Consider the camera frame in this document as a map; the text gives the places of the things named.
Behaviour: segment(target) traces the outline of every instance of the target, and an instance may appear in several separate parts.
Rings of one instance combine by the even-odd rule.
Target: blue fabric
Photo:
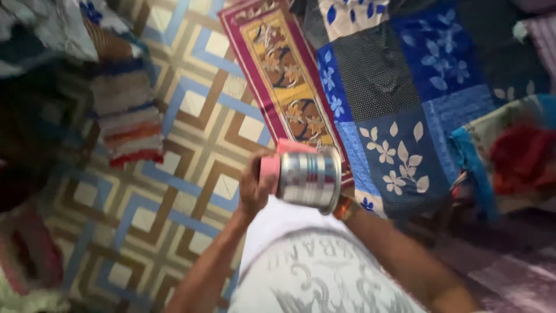
[[[450,184],[436,157],[426,118],[420,106],[397,114],[357,121],[355,125],[369,163],[371,179],[378,188],[385,207],[388,202],[394,206],[410,206],[449,194]],[[403,147],[407,153],[405,162],[401,153]],[[388,187],[391,184],[387,181],[388,177],[392,173],[396,178],[403,177],[403,171],[410,173],[401,178],[405,184],[399,185],[399,189],[393,185]],[[417,190],[417,182],[424,182],[421,178],[428,180],[425,192]]]
[[[556,129],[556,97],[554,95],[541,94],[537,99],[543,107],[543,116],[546,127]]]
[[[487,85],[477,85],[424,102],[423,110],[440,165],[452,183],[459,176],[459,167],[448,137],[457,128],[495,110],[490,90]]]
[[[351,165],[355,188],[371,195],[380,196],[379,190],[371,180],[369,164],[365,158],[365,152],[359,140],[355,123],[334,121],[334,124],[336,124],[336,129],[348,154],[347,158]]]
[[[423,101],[483,83],[473,43],[457,19],[453,3],[390,22],[401,38],[413,83]]]
[[[342,122],[353,121],[332,44],[327,43],[318,49],[316,59],[322,88],[334,113],[334,120]]]
[[[488,220],[496,220],[498,208],[494,199],[494,190],[490,185],[483,162],[477,155],[471,136],[464,127],[460,127],[452,132],[451,139],[454,145],[458,147],[460,167],[468,169],[473,174],[475,194],[482,212]]]

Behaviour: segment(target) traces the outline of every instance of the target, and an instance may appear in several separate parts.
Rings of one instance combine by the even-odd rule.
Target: red fabric
[[[529,192],[556,183],[556,130],[530,125],[507,129],[490,149],[494,193]]]
[[[145,122],[137,126],[137,128],[128,131],[126,133],[120,133],[115,135],[106,136],[105,146],[110,149],[117,148],[126,142],[147,138],[159,134],[162,131],[162,126],[152,125],[151,123]]]
[[[134,162],[139,160],[151,160],[156,163],[164,162],[164,155],[161,150],[145,149],[137,152],[123,155],[117,159],[110,160],[111,167],[123,168],[127,162]]]

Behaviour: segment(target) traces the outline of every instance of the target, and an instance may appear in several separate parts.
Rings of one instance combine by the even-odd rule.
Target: patchwork quilt
[[[294,0],[356,198],[383,217],[450,203],[449,134],[513,100],[549,92],[523,14],[506,0]]]

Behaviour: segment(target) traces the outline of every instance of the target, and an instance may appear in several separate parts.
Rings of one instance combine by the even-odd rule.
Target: striped cloth
[[[121,168],[137,160],[162,162],[160,115],[144,64],[130,59],[99,69],[90,89],[110,166]]]
[[[550,92],[556,93],[556,13],[523,21],[537,53],[550,75]]]

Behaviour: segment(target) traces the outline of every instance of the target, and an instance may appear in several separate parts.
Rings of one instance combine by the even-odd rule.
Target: geometric floor pattern
[[[108,167],[96,145],[65,170],[47,220],[64,254],[64,288],[105,312],[160,312],[237,206],[252,151],[273,148],[216,13],[223,0],[127,0],[120,14],[150,48],[164,101],[164,164]],[[98,127],[85,123],[90,146]],[[237,279],[242,245],[219,308]]]

